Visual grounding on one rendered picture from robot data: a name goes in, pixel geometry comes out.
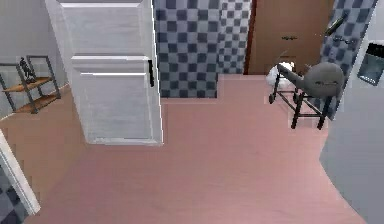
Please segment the white toilet paper roll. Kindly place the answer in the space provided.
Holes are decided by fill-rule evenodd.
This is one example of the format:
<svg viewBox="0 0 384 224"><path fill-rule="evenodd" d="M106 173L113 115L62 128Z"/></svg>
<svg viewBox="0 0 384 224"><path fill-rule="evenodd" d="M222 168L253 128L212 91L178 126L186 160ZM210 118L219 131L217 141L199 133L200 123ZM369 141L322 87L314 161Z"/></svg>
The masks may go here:
<svg viewBox="0 0 384 224"><path fill-rule="evenodd" d="M292 71L294 68L293 62L280 62L280 65L286 67L290 71ZM268 75L266 76L266 81L270 86L275 85L277 75L278 75L278 69L276 66L274 66L270 69ZM287 78L281 77L279 80L278 87L282 89L282 88L288 87L290 84L291 82Z"/></svg>

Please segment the white panelled room door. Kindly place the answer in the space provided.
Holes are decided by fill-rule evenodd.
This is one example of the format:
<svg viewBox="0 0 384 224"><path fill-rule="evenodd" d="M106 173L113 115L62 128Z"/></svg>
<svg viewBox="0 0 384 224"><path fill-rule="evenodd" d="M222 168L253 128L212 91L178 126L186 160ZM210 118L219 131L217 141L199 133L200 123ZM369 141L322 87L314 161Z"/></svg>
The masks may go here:
<svg viewBox="0 0 384 224"><path fill-rule="evenodd" d="M153 0L45 0L45 6L86 142L161 145Z"/></svg>

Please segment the black metal stool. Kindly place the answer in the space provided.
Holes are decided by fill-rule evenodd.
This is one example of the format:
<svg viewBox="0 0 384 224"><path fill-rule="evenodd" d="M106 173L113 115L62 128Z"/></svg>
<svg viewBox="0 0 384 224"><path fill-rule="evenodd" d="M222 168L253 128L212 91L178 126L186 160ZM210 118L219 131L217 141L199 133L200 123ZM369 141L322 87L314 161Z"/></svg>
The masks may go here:
<svg viewBox="0 0 384 224"><path fill-rule="evenodd" d="M294 85L294 89L280 90L279 85L283 80L291 82ZM318 117L319 121L317 124L317 128L321 130L323 128L333 95L324 96L324 106L322 109L318 109L311 102L309 102L309 99L317 98L317 95L314 92L306 90L303 85L303 81L304 77L294 72L278 71L276 73L276 77L273 78L273 91L269 95L269 103L272 104L275 101L276 97L279 96L288 105L288 107L293 110L294 115L291 123L292 129L296 128L298 119L301 117ZM303 104L306 104L312 110L312 113L302 113L301 108Z"/></svg>

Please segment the brown wooden door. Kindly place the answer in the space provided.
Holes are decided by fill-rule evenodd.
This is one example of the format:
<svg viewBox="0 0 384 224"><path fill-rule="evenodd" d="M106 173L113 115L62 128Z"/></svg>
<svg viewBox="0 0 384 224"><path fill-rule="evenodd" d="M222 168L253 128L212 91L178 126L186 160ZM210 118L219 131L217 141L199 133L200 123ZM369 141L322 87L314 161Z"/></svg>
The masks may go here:
<svg viewBox="0 0 384 224"><path fill-rule="evenodd" d="M267 75L278 62L297 71L320 60L335 0L252 0L244 73Z"/></svg>

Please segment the black wooden shelf rack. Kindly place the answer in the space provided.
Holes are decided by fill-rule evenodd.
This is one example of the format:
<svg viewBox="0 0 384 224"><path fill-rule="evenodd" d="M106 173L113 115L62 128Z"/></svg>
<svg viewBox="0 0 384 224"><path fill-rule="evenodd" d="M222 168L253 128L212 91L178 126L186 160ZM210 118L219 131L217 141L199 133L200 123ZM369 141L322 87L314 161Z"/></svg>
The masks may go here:
<svg viewBox="0 0 384 224"><path fill-rule="evenodd" d="M53 71L50 59L47 55L26 55L22 57L28 64L30 70L34 73L36 79L35 83L27 84L25 79L24 72L20 67L19 63L0 63L0 67L14 67L17 71L17 74L21 82L17 85L8 87L3 79L2 74L0 73L0 86L2 87L2 92L5 94L8 103L12 109L13 113L31 113L37 114L42 108L46 107L50 103L54 102L57 99L61 98L61 93L57 84L55 73ZM37 77L32 60L33 59L44 59L48 67L48 75L43 77ZM52 82L55 88L55 91L50 94L44 94L41 87L48 82ZM19 108L16 107L11 94L22 92L25 93L28 97L29 102Z"/></svg>

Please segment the small dark figurine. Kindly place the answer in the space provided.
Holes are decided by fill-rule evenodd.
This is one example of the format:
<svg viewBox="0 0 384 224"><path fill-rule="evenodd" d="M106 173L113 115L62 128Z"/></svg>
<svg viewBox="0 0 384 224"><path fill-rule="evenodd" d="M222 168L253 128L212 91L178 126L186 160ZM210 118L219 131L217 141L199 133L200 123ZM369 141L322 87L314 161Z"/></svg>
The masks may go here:
<svg viewBox="0 0 384 224"><path fill-rule="evenodd" d="M27 62L25 61L24 58L20 59L19 65L22 68L22 70L24 72L24 75L26 77L26 79L25 79L26 83L27 84L35 83L36 79L34 77L34 73L30 70L30 68L28 67L28 64L27 64Z"/></svg>

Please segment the dark wall towel bar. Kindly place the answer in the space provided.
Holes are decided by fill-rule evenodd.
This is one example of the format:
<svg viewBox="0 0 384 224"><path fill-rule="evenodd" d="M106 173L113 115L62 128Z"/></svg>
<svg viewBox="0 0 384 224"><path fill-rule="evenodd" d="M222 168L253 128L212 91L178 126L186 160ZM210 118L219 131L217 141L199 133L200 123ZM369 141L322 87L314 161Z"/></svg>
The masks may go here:
<svg viewBox="0 0 384 224"><path fill-rule="evenodd" d="M343 14L338 19L336 19L324 32L325 36L331 36L347 19L348 15Z"/></svg>

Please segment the black framed wall dispenser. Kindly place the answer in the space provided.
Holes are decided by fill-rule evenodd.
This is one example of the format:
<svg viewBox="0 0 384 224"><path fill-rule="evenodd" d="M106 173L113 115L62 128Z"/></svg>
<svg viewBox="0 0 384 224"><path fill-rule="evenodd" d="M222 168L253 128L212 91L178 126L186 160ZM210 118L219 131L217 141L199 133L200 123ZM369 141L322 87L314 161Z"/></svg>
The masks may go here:
<svg viewBox="0 0 384 224"><path fill-rule="evenodd" d="M384 73L384 44L370 43L364 54L357 77L377 86Z"/></svg>

